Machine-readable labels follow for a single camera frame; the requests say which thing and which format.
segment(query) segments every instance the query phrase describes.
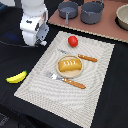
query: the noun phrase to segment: yellow banana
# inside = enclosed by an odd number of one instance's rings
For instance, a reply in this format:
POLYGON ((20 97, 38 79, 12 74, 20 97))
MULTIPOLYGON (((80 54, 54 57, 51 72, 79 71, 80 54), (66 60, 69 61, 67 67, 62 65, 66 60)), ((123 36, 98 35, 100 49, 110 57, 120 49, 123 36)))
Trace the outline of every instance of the yellow banana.
POLYGON ((22 81, 26 77, 26 75, 27 75, 27 71, 23 71, 22 73, 20 73, 16 76, 7 78, 6 81, 9 83, 18 83, 18 82, 22 81))

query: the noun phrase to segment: utensil handle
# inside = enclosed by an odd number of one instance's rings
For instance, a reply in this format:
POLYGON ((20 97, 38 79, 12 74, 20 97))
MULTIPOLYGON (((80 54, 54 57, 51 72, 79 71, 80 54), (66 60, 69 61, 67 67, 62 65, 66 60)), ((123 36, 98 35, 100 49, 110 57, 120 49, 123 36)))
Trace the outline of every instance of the utensil handle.
POLYGON ((65 24, 68 24, 68 15, 69 15, 69 12, 66 12, 65 24))
POLYGON ((80 84, 80 83, 77 83, 77 82, 74 82, 74 81, 72 81, 72 80, 69 80, 69 79, 64 79, 64 82, 65 83, 68 83, 68 84, 71 84, 71 85, 73 85, 73 86, 76 86, 76 87, 78 87, 78 88, 81 88, 81 89, 85 89, 86 87, 85 87, 85 85, 83 85, 83 84, 80 84))
MULTIPOLYGON (((97 0, 95 0, 95 3, 97 2, 97 0)), ((102 3, 101 4, 103 4, 103 0, 102 0, 102 3)))
POLYGON ((92 62, 97 62, 97 61, 98 61, 98 60, 95 59, 95 58, 83 56, 83 55, 80 55, 80 54, 78 54, 78 57, 81 58, 81 59, 85 59, 85 60, 92 61, 92 62))

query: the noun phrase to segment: bread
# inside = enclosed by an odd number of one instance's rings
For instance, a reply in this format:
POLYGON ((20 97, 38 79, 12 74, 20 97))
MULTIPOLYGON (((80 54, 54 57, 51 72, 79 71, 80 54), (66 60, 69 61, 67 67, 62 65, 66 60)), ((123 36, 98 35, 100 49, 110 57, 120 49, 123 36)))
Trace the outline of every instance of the bread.
POLYGON ((60 72, 72 71, 72 70, 81 70, 81 62, 79 59, 70 59, 59 61, 59 70, 60 72))

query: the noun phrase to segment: apple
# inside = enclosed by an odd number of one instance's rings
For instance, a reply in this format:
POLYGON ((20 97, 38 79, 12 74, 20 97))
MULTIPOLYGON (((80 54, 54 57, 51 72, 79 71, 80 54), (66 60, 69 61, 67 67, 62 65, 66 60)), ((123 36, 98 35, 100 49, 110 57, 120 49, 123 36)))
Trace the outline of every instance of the apple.
POLYGON ((78 39, 75 36, 70 36, 68 38, 68 43, 71 47, 76 47, 78 45, 78 39))

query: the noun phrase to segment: black table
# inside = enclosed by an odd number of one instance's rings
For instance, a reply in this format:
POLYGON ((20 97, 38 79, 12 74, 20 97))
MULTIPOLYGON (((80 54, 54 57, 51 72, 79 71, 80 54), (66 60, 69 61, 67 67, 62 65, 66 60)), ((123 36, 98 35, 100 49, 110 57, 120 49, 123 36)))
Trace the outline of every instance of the black table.
MULTIPOLYGON (((49 18, 62 0, 45 0, 49 18)), ((0 41, 25 45, 20 30, 22 9, 8 8, 0 14, 0 41)), ((27 70, 28 74, 59 31, 115 44, 91 128, 128 128, 128 44, 66 28, 49 25, 48 44, 38 48, 13 47, 0 43, 0 105, 26 114, 53 128, 80 128, 31 103, 14 96, 21 83, 9 84, 6 78, 27 70)))

